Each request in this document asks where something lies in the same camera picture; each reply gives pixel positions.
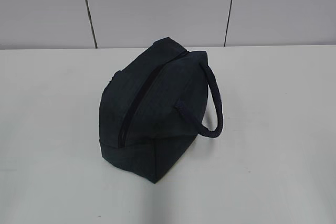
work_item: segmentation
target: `white table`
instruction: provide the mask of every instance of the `white table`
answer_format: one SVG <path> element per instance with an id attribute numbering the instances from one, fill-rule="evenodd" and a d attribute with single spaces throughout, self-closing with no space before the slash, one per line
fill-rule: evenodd
<path id="1" fill-rule="evenodd" d="M 189 48 L 225 131 L 156 185 L 99 147 L 102 90 L 143 50 L 0 51 L 0 223 L 336 223 L 336 46 Z"/>

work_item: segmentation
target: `fabric bag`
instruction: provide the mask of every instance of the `fabric bag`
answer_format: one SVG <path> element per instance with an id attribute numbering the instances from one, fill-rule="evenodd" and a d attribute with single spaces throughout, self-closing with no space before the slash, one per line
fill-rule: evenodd
<path id="1" fill-rule="evenodd" d="M 202 125 L 208 86 L 217 128 Z M 189 52 L 171 38 L 153 43 L 114 74 L 99 107 L 101 152 L 113 166 L 156 183 L 198 134 L 223 129 L 221 95 L 205 51 Z"/>

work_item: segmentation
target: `white wall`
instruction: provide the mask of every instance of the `white wall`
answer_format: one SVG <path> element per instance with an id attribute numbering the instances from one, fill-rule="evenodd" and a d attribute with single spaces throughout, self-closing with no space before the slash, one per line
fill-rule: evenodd
<path id="1" fill-rule="evenodd" d="M 230 0 L 88 0 L 97 44 L 222 46 Z M 94 48 L 85 0 L 0 0 L 0 49 Z M 233 0 L 227 46 L 336 44 L 334 0 Z"/>
<path id="2" fill-rule="evenodd" d="M 98 47 L 222 46 L 230 0 L 88 0 Z"/>
<path id="3" fill-rule="evenodd" d="M 335 0 L 233 0 L 226 45 L 336 44 Z"/>
<path id="4" fill-rule="evenodd" d="M 93 48 L 85 0 L 0 0 L 0 49 Z"/>

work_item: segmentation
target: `rounded handle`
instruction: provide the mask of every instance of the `rounded handle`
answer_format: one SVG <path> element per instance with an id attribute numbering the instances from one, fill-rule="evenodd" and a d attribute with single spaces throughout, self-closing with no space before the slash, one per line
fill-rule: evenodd
<path id="1" fill-rule="evenodd" d="M 186 107 L 184 102 L 180 99 L 178 99 L 178 101 L 176 102 L 175 108 L 179 111 L 184 120 L 194 125 L 194 127 L 197 129 L 200 135 L 215 138 L 221 134 L 224 126 L 221 95 L 218 89 L 216 78 L 211 68 L 207 64 L 202 62 L 200 63 L 200 65 L 205 73 L 212 94 L 212 98 L 215 104 L 217 113 L 217 128 L 214 131 L 210 131 L 207 127 L 202 125 L 202 123 L 198 121 L 198 119 L 193 115 L 193 113 Z"/>

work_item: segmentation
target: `zipper track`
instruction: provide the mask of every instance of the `zipper track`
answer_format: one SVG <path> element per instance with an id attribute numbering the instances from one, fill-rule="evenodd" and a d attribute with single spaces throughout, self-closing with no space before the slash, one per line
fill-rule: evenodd
<path id="1" fill-rule="evenodd" d="M 118 148 L 123 148 L 125 147 L 125 141 L 126 141 L 126 137 L 127 137 L 127 131 L 130 127 L 130 124 L 132 122 L 133 116 L 137 110 L 137 108 L 139 107 L 141 101 L 143 100 L 144 96 L 146 95 L 148 89 L 151 87 L 152 83 L 154 82 L 154 80 L 156 79 L 156 77 L 159 75 L 159 73 L 161 72 L 161 70 L 163 69 L 163 67 L 174 61 L 177 59 L 180 59 L 182 57 L 184 57 L 185 55 L 187 55 L 189 53 L 188 50 L 183 51 L 182 53 L 180 53 L 178 56 L 176 56 L 174 59 L 158 65 L 151 73 L 150 75 L 147 77 L 147 79 L 145 80 L 144 84 L 142 85 L 142 87 L 140 88 L 140 90 L 138 91 L 137 95 L 135 96 L 131 106 L 129 107 L 129 109 L 127 110 L 127 113 L 125 115 L 125 118 L 122 122 L 122 125 L 120 127 L 120 131 L 119 131 L 119 135 L 118 135 Z"/>

